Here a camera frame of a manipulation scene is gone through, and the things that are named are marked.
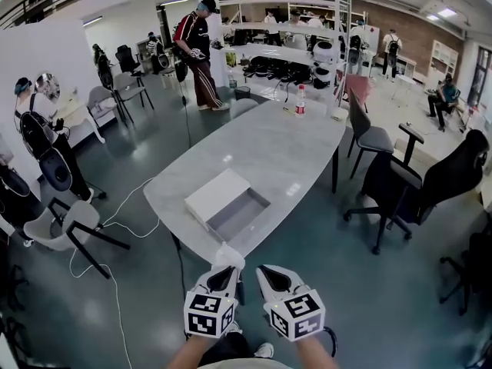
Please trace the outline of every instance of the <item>white column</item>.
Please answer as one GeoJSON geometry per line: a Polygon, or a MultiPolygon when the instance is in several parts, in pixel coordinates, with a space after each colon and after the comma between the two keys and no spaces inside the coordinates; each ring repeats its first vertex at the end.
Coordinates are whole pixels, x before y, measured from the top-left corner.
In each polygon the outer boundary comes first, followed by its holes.
{"type": "MultiPolygon", "coordinates": [[[[208,23],[208,34],[210,39],[213,40],[218,38],[221,42],[224,42],[222,37],[222,20],[221,16],[218,14],[213,14],[207,19],[208,23]]],[[[210,50],[210,63],[211,63],[211,74],[212,78],[215,80],[217,86],[228,86],[228,77],[225,71],[225,54],[223,52],[217,51],[213,48],[210,50]]]]}

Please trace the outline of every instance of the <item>white shirt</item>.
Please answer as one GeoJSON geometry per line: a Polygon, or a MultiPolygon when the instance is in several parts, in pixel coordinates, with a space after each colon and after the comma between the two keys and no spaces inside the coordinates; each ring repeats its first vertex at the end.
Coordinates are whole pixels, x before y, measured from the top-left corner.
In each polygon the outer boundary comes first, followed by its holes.
{"type": "Polygon", "coordinates": [[[323,22],[319,18],[309,19],[309,22],[307,23],[307,25],[310,28],[324,28],[323,22]]]}
{"type": "MultiPolygon", "coordinates": [[[[264,19],[264,22],[276,25],[277,19],[275,19],[274,16],[267,15],[266,18],[264,19]]],[[[268,30],[268,31],[270,32],[270,34],[277,34],[278,33],[277,30],[268,30]]]]}
{"type": "Polygon", "coordinates": [[[351,38],[358,35],[361,38],[361,46],[367,44],[366,31],[362,26],[355,26],[351,29],[351,38]]]}
{"type": "MultiPolygon", "coordinates": [[[[291,21],[285,22],[289,26],[305,26],[306,24],[303,21],[299,21],[298,23],[293,23],[291,21]]],[[[306,35],[304,34],[291,34],[290,37],[287,37],[285,41],[285,46],[288,48],[301,49],[303,51],[307,51],[308,43],[306,42],[306,35]]]]}
{"type": "MultiPolygon", "coordinates": [[[[25,112],[29,112],[30,104],[31,96],[27,97],[20,105],[17,105],[17,112],[21,115],[25,112]]],[[[53,116],[56,115],[58,108],[56,108],[56,105],[49,101],[45,95],[43,95],[42,93],[36,93],[32,110],[33,112],[40,114],[43,118],[51,123],[53,120],[53,116]]],[[[20,125],[20,119],[17,117],[15,117],[15,125],[17,128],[20,125]]],[[[58,138],[58,134],[56,134],[48,126],[45,126],[44,130],[51,143],[55,142],[56,138],[58,138]]]]}
{"type": "Polygon", "coordinates": [[[401,43],[400,37],[398,37],[396,34],[386,34],[383,38],[383,43],[384,43],[384,51],[386,53],[390,53],[390,42],[391,41],[397,41],[398,46],[400,49],[398,49],[398,53],[400,53],[401,49],[403,48],[403,44],[401,43]]]}
{"type": "Polygon", "coordinates": [[[200,367],[200,369],[290,369],[289,367],[273,360],[264,358],[246,358],[228,360],[200,367]]]}

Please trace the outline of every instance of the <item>baseball cap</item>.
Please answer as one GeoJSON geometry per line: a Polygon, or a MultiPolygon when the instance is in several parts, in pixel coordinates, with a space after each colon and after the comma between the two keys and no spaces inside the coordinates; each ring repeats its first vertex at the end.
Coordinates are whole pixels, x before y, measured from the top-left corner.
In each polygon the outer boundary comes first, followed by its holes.
{"type": "Polygon", "coordinates": [[[217,3],[215,0],[202,0],[201,3],[207,7],[207,11],[212,14],[219,14],[220,12],[217,10],[217,3]]]}

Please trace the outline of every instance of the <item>gray chair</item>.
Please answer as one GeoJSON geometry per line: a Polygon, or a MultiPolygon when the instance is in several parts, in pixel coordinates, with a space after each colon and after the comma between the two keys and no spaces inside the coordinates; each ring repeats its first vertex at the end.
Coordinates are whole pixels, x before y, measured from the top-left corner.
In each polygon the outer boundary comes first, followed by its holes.
{"type": "Polygon", "coordinates": [[[94,236],[127,250],[130,246],[96,231],[96,228],[103,228],[99,220],[99,213],[85,201],[77,201],[69,207],[57,198],[53,198],[41,216],[25,223],[24,232],[34,241],[55,251],[77,248],[105,278],[109,279],[109,274],[87,252],[84,245],[91,236],[94,236]],[[67,211],[63,220],[55,211],[55,205],[67,211]],[[61,235],[58,237],[52,237],[53,218],[61,226],[61,235]]]}
{"type": "Polygon", "coordinates": [[[231,119],[239,118],[239,116],[257,106],[259,106],[259,104],[250,98],[242,98],[241,100],[237,100],[231,104],[231,119]]]}
{"type": "Polygon", "coordinates": [[[99,104],[104,100],[107,100],[108,98],[114,98],[114,97],[113,94],[104,86],[96,86],[89,93],[89,101],[87,103],[87,108],[90,114],[92,115],[92,117],[94,118],[95,124],[98,126],[98,128],[99,128],[98,119],[107,115],[109,112],[113,111],[114,109],[118,110],[121,121],[123,121],[126,124],[125,115],[122,114],[120,106],[118,105],[116,100],[115,100],[115,106],[113,108],[104,108],[104,109],[99,108],[99,104]]]}
{"type": "Polygon", "coordinates": [[[373,151],[376,153],[384,152],[392,155],[394,148],[390,136],[384,128],[371,126],[371,120],[362,109],[361,103],[351,88],[348,89],[348,103],[354,136],[352,137],[351,148],[348,151],[347,157],[349,158],[351,156],[352,148],[354,147],[354,142],[356,140],[357,145],[361,148],[357,161],[355,162],[354,170],[352,171],[352,179],[364,151],[373,151]]]}
{"type": "Polygon", "coordinates": [[[148,102],[150,103],[152,109],[154,109],[154,105],[152,104],[151,98],[148,97],[147,89],[143,85],[143,82],[139,77],[132,77],[128,74],[122,73],[115,76],[115,85],[113,87],[117,100],[125,107],[126,112],[128,113],[128,109],[126,108],[125,101],[131,100],[133,97],[140,95],[141,107],[144,108],[144,98],[142,93],[145,93],[147,96],[148,102]]]}

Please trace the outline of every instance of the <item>green floor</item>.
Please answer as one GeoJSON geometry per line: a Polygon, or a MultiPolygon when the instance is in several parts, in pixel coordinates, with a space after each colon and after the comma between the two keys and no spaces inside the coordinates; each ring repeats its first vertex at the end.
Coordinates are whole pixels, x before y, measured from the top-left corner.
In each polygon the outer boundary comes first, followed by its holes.
{"type": "MultiPolygon", "coordinates": [[[[164,90],[160,79],[145,78],[156,111],[140,101],[129,105],[135,128],[110,125],[107,142],[95,139],[78,149],[83,175],[104,188],[109,198],[95,201],[102,220],[111,216],[128,193],[152,178],[188,148],[186,115],[180,95],[164,90]]],[[[223,98],[231,97],[224,89],[223,98]]],[[[228,113],[188,109],[193,143],[227,123],[228,113]]],[[[365,155],[356,177],[348,179],[355,157],[346,159],[351,131],[341,144],[339,186],[331,193],[331,165],[284,222],[247,257],[244,270],[246,305],[237,319],[252,347],[270,341],[278,361],[301,367],[291,344],[280,339],[263,318],[263,301],[254,269],[259,264],[290,268],[316,288],[327,308],[327,325],[338,335],[337,360],[342,368],[458,369],[474,357],[488,338],[488,314],[483,300],[472,298],[469,313],[458,316],[462,295],[444,306],[440,293],[457,280],[441,268],[442,255],[459,257],[471,232],[484,226],[483,209],[467,194],[441,204],[421,227],[412,226],[414,239],[404,243],[398,228],[385,232],[381,255],[370,248],[377,225],[354,216],[347,224],[342,214],[355,203],[373,156],[365,155]]],[[[53,195],[43,187],[44,201],[53,195]]],[[[57,193],[74,201],[70,193],[57,193]]],[[[118,221],[137,234],[157,223],[142,192],[122,208],[118,221]]],[[[118,281],[123,326],[134,369],[164,367],[184,343],[179,262],[169,231],[163,225],[138,239],[120,227],[105,232],[131,245],[124,251],[101,241],[87,249],[111,267],[118,281]]],[[[26,249],[14,239],[12,262],[20,264],[30,285],[19,290],[26,311],[14,316],[26,326],[24,338],[38,362],[74,369],[126,368],[115,286],[90,270],[79,279],[70,275],[72,252],[26,249]]],[[[184,250],[184,281],[190,288],[209,265],[184,250]]],[[[76,274],[88,266],[77,253],[76,274]]],[[[329,340],[324,338],[327,347],[329,340]]]]}

